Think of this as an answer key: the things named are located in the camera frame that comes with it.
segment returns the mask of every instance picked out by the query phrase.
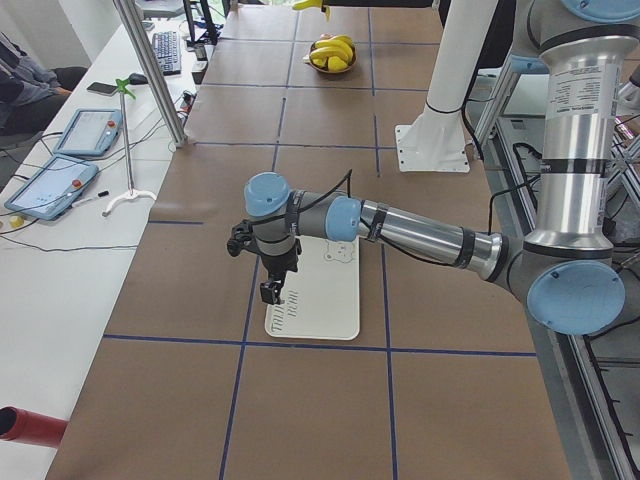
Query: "fruit bowl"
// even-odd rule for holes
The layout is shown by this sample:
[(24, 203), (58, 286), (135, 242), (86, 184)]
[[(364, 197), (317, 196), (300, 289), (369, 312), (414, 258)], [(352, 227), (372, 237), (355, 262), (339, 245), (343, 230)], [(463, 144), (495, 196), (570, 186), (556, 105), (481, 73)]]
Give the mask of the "fruit bowl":
[(347, 35), (324, 35), (311, 45), (303, 60), (321, 73), (344, 73), (356, 63), (356, 48)]

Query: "keyboard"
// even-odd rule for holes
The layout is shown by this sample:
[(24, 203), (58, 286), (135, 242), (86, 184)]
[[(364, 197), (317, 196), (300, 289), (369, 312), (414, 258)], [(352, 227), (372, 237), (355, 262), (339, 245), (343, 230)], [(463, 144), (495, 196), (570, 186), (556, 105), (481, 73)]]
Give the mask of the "keyboard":
[(151, 39), (151, 46), (158, 59), (163, 75), (180, 73), (180, 37), (178, 32), (156, 32)]

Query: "blue framed tablet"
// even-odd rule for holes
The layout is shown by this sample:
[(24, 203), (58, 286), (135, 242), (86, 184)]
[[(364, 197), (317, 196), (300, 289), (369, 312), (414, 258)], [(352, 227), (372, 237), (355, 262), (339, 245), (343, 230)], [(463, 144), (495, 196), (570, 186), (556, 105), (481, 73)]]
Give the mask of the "blue framed tablet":
[(4, 204), (8, 210), (53, 220), (71, 206), (98, 173), (98, 167), (77, 158), (53, 157)]
[(122, 112), (109, 109), (78, 109), (62, 132), (54, 153), (99, 157), (115, 142)]

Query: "light blue cap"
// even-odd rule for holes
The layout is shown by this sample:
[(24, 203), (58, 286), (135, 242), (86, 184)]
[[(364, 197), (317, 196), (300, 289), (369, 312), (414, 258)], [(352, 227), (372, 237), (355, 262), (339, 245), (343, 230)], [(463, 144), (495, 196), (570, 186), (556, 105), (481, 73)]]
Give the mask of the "light blue cap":
[(519, 74), (545, 74), (549, 69), (542, 60), (537, 57), (523, 57), (511, 55), (511, 69)]
[(595, 23), (628, 22), (640, 16), (638, 0), (562, 0), (574, 15)]
[(264, 217), (278, 211), (289, 198), (291, 187), (277, 173), (259, 173), (244, 186), (245, 209), (253, 217)]
[(355, 198), (338, 197), (331, 202), (324, 222), (327, 238), (334, 242), (353, 241), (358, 235), (360, 210), (360, 201)]
[(527, 308), (556, 332), (587, 335), (613, 322), (624, 300), (624, 285), (611, 267), (574, 260), (549, 268), (533, 282)]

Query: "red cup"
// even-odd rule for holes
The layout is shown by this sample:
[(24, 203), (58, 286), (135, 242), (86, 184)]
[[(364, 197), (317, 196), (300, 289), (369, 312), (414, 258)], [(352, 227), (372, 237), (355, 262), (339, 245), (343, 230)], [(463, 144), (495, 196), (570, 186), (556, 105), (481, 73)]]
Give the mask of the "red cup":
[(0, 440), (58, 448), (67, 421), (15, 407), (0, 409)]

